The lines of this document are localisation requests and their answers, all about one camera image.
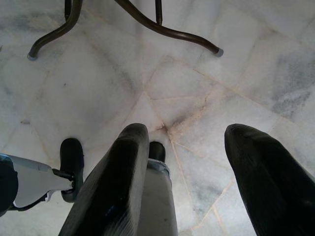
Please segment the marble floor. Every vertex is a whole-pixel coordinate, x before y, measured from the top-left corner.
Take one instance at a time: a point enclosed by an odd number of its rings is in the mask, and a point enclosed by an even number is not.
[[[134,0],[151,19],[154,1]],[[64,21],[63,1],[0,3],[0,151],[59,167],[78,138],[84,177],[129,123],[164,143],[180,236],[254,236],[223,135],[243,123],[277,138],[315,176],[315,1],[163,1],[163,24],[208,38],[198,45],[136,23],[114,1],[85,1],[78,24],[26,55]],[[0,236],[57,235],[71,204],[0,218]]]

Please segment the black shoe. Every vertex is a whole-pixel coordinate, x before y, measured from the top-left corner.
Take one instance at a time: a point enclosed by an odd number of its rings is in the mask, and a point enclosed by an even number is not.
[[[150,142],[149,158],[165,162],[165,148],[159,142]]]
[[[83,150],[79,140],[65,139],[60,147],[60,170],[74,176],[73,189],[61,191],[63,199],[73,203],[83,185]]]

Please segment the metal tube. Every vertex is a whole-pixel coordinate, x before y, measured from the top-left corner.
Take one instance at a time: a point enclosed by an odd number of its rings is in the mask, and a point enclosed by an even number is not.
[[[158,23],[155,23],[154,21],[147,18],[145,15],[143,15],[130,1],[128,0],[115,0],[126,12],[128,12],[136,21],[144,25],[145,27],[163,34],[165,36],[171,37],[171,38],[177,38],[189,42],[193,42],[196,44],[199,44],[208,50],[210,50],[212,53],[215,54],[217,57],[221,57],[223,55],[223,50],[213,43],[209,42],[207,39],[204,39],[200,36],[191,34],[191,33],[185,33],[180,32],[177,30],[169,29],[163,26],[160,26]]]
[[[38,51],[41,47],[43,47],[47,43],[49,43],[49,42],[51,42],[57,38],[63,36],[65,33],[69,32],[75,26],[75,24],[77,23],[79,16],[80,16],[82,1],[83,0],[73,0],[71,13],[70,13],[70,16],[67,19],[66,23],[64,23],[58,29],[56,29],[56,30],[50,32],[49,34],[41,37],[40,39],[38,39],[33,44],[32,48],[28,54],[29,60],[36,60]]]
[[[67,20],[71,13],[72,0],[64,0],[64,18]]]
[[[161,26],[162,21],[163,21],[162,0],[156,0],[156,18],[157,18],[157,23]]]

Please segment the curved metal leg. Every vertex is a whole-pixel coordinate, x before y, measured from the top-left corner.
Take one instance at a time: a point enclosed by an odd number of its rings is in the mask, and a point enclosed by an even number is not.
[[[145,27],[157,33],[163,34],[171,38],[177,38],[177,39],[199,44],[207,48],[208,50],[210,50],[217,57],[221,57],[223,55],[223,50],[221,48],[217,47],[216,45],[209,42],[205,38],[202,38],[200,36],[197,36],[191,33],[185,33],[185,32],[180,32],[177,30],[169,29],[169,28],[159,25],[159,23],[155,23],[154,21],[150,20],[145,15],[143,15],[129,0],[115,0],[115,2],[117,2],[136,21],[138,21]],[[157,15],[157,19],[158,19],[158,22],[161,22],[161,14]]]
[[[39,49],[46,45],[47,43],[63,36],[65,33],[69,32],[77,23],[80,12],[81,12],[81,7],[82,7],[82,1],[83,0],[73,0],[72,7],[71,7],[71,13],[69,18],[67,19],[66,23],[64,23],[62,26],[60,26],[58,29],[50,32],[49,34],[41,37],[38,39],[32,46],[29,54],[28,54],[28,59],[29,60],[36,60],[37,59],[37,54]]]

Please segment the rubber foot cap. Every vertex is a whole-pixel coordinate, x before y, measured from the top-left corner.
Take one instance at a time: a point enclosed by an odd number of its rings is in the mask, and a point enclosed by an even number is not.
[[[28,54],[28,59],[31,60],[31,61],[35,61],[35,60],[37,59],[37,57],[34,57],[34,58],[33,58],[33,57],[31,57],[31,56]]]
[[[219,51],[215,54],[215,56],[218,57],[218,58],[222,57],[223,52],[224,52],[223,49],[219,48]]]

